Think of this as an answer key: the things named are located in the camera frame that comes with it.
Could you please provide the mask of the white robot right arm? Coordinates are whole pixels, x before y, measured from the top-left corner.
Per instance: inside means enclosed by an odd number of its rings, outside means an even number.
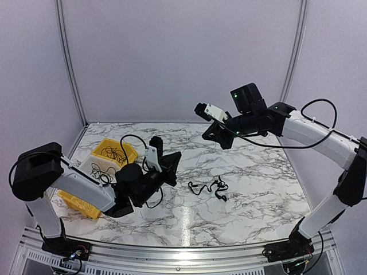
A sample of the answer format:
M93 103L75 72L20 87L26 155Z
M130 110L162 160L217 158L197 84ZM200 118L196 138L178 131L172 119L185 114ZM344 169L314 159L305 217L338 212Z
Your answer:
M250 142L251 136L272 133L298 142L299 150L314 149L343 169L338 183L311 213L293 229L284 244L284 252L297 256L310 240L326 225L336 221L344 211L363 201L366 183L366 138L356 139L326 126L283 102L267 106L256 84L250 83L231 91L238 116L210 103L199 103L194 111L211 126L202 138L218 143L224 150L230 149L234 138Z

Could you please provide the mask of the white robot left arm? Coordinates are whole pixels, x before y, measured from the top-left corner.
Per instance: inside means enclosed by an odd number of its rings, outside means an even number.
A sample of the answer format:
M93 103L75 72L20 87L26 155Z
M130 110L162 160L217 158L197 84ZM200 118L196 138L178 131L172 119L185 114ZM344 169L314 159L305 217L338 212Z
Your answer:
M70 193L100 210L104 215L121 218L141 208L163 184L177 184L177 168L182 154L162 155L155 147L146 149L144 172L136 163L127 164L115 174L115 183L102 183L72 165L56 142L21 154L12 165L8 181L14 196L23 201L36 219L51 247L61 255L72 251L65 237L61 218L46 192L56 188Z

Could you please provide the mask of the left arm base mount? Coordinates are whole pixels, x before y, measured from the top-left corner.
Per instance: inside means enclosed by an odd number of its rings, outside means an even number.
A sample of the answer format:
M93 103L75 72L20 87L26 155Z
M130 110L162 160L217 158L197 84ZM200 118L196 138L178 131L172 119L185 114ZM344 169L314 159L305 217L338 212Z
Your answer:
M42 250L59 256L69 257L78 250L81 255L77 256L82 261L87 261L91 252L91 244L89 242L78 241L61 236L58 238L43 237Z

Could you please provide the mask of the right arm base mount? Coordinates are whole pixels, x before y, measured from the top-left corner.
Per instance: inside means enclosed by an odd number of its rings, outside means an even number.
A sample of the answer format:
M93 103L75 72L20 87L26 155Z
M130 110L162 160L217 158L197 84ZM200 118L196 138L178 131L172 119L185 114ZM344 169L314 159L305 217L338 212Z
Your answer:
M289 260L313 254L314 247L311 239L307 239L297 230L293 230L288 240L265 245L262 255L268 262Z

